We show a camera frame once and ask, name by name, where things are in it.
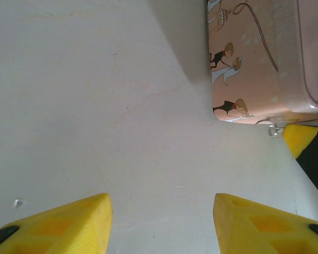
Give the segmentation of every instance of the pink box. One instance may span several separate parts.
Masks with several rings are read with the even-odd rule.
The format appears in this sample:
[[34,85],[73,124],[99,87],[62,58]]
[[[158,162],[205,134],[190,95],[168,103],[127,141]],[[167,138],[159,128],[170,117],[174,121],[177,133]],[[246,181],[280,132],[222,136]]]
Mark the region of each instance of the pink box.
[[318,125],[318,0],[209,0],[213,110]]

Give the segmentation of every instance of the white dress figure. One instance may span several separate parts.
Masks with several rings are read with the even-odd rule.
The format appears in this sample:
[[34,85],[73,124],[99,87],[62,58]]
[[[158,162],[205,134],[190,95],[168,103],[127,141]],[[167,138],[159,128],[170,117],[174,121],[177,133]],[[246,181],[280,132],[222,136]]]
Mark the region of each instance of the white dress figure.
[[223,75],[224,83],[225,83],[225,85],[227,85],[227,83],[226,83],[227,79],[233,77],[241,70],[242,60],[243,60],[242,57],[237,57],[233,61],[233,67],[226,67],[226,68],[223,68],[223,69],[220,69],[217,71],[212,71],[212,88],[213,88],[213,90],[215,90],[214,83],[215,83],[216,79],[219,78],[221,75]]
[[214,6],[219,4],[222,0],[215,0],[214,2],[208,1],[207,2],[207,10],[210,12]]

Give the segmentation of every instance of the cartoon boy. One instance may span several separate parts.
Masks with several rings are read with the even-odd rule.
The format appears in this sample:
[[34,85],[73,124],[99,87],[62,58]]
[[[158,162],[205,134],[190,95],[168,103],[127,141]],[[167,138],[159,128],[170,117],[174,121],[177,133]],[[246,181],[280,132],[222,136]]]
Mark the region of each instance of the cartoon boy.
[[237,99],[235,103],[225,101],[222,106],[213,108],[213,112],[215,112],[216,110],[224,110],[226,111],[227,115],[230,110],[238,110],[240,113],[242,113],[243,117],[252,116],[252,114],[248,114],[248,108],[246,107],[246,104],[242,99]]
[[233,55],[233,44],[232,43],[228,43],[225,46],[225,49],[219,53],[216,53],[212,59],[212,54],[210,53],[210,63],[211,63],[211,69],[216,68],[217,64],[221,61],[224,65],[227,65],[226,63],[224,63],[222,61],[223,57],[231,57]]

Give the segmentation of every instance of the white surface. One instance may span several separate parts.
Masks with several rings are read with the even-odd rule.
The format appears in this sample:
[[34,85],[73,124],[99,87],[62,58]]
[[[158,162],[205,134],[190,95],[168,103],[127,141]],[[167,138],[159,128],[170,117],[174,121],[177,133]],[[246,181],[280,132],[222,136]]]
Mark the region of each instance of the white surface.
[[219,192],[318,220],[282,139],[213,116],[204,10],[0,1],[0,226],[99,192],[108,254],[219,253]]

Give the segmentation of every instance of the cartoon figure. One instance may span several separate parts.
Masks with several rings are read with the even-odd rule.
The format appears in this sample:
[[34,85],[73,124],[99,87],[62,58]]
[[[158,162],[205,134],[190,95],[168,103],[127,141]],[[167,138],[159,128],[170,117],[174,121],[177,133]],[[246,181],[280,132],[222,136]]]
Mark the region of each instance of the cartoon figure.
[[261,38],[261,40],[263,42],[265,51],[266,51],[266,53],[267,53],[272,65],[273,65],[273,67],[275,68],[276,71],[278,71],[278,66],[277,66],[276,62],[274,61],[274,59],[272,57],[272,54],[271,54],[271,52],[270,52],[270,50],[269,50],[269,48],[268,48],[268,46],[266,44],[266,41],[265,41],[265,38],[264,38],[264,34],[263,34],[262,30],[261,30],[261,26],[259,24],[257,16],[255,15],[254,10],[252,9],[252,7],[248,4],[248,0],[244,0],[243,3],[237,4],[232,10],[233,15],[240,14],[245,9],[245,7],[247,7],[249,9],[249,11],[251,12],[252,17],[253,17],[256,25],[257,25],[257,28],[258,28],[258,31],[259,31],[259,34],[260,34],[260,38]]
[[223,76],[224,83],[226,86],[228,86],[228,84],[226,83],[226,80],[230,77],[233,77],[241,70],[242,60],[243,60],[242,57],[237,57],[233,61],[233,67],[226,67],[217,71],[212,71],[212,89],[215,90],[214,83],[217,80],[217,78],[220,77],[222,74],[224,74]]
[[242,113],[243,117],[252,117],[253,115],[248,113],[248,108],[246,107],[246,104],[243,99],[237,99],[234,102],[224,101],[224,104],[220,107],[214,107],[213,112],[216,110],[224,110],[226,112],[226,115],[228,115],[228,112],[231,110],[238,110],[240,113]]
[[221,61],[223,64],[227,65],[226,63],[224,63],[222,61],[222,58],[223,57],[231,57],[233,55],[233,51],[234,51],[234,48],[233,48],[233,44],[232,43],[228,43],[226,44],[225,46],[225,49],[221,52],[218,52],[216,53],[213,58],[212,58],[212,54],[210,53],[210,64],[211,64],[211,70],[213,68],[216,68],[217,67],[217,64]]
[[207,0],[207,10],[210,12],[217,4],[220,4],[222,0]]
[[232,13],[231,9],[222,9],[220,8],[222,0],[215,0],[207,2],[208,8],[208,28],[210,33],[219,31],[225,21],[228,19],[228,16]]

